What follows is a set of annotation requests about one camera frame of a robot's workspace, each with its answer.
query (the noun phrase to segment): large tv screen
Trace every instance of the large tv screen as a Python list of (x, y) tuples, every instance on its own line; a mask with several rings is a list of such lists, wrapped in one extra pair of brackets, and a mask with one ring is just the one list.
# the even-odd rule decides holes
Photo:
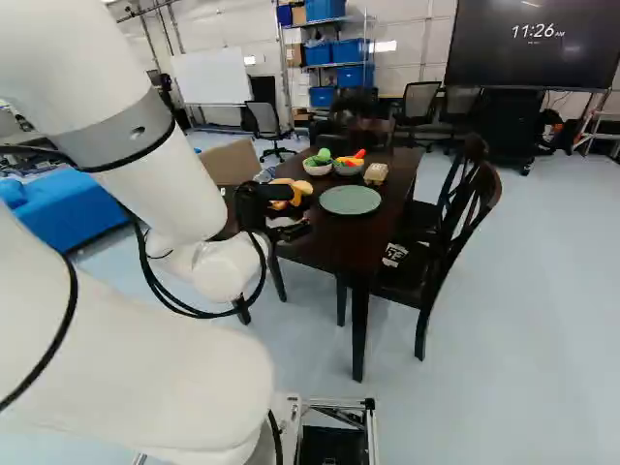
[(605, 89), (620, 0), (459, 0), (446, 84)]

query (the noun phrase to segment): blue cushion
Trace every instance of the blue cushion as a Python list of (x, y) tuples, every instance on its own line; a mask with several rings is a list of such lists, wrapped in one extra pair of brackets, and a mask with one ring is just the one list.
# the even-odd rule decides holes
[(0, 182), (0, 199), (2, 199), (9, 208), (17, 208), (28, 202), (23, 185), (16, 179), (5, 179)]

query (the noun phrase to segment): whiteboard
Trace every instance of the whiteboard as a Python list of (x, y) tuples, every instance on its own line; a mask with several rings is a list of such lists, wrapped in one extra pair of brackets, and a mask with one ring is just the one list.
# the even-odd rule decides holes
[(238, 46), (175, 55), (171, 63), (186, 105), (243, 105), (252, 100)]

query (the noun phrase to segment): white bowl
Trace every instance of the white bowl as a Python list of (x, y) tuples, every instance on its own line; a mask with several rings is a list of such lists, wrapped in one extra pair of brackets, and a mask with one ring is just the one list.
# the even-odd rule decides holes
[(311, 176), (325, 176), (333, 168), (332, 163), (330, 163), (329, 165), (323, 165), (322, 167), (309, 167), (306, 165), (306, 160), (303, 161), (302, 165), (305, 171)]
[(342, 165), (334, 165), (334, 169), (341, 176), (353, 176), (363, 171), (365, 163), (354, 167), (343, 167)]

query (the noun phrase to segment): cardboard box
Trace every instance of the cardboard box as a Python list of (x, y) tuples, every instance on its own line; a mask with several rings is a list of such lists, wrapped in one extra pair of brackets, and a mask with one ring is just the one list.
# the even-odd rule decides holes
[(287, 46), (287, 66), (299, 67), (303, 65), (303, 45)]
[(262, 169), (250, 139), (206, 150), (199, 158), (213, 182), (220, 186), (238, 186)]
[(293, 108), (294, 121), (309, 121), (311, 117), (312, 113), (309, 113), (306, 108)]
[(305, 44), (310, 37), (308, 31), (301, 27), (285, 29), (283, 32), (284, 43), (289, 46), (291, 44)]
[(306, 22), (306, 7), (293, 7), (293, 24), (305, 24)]

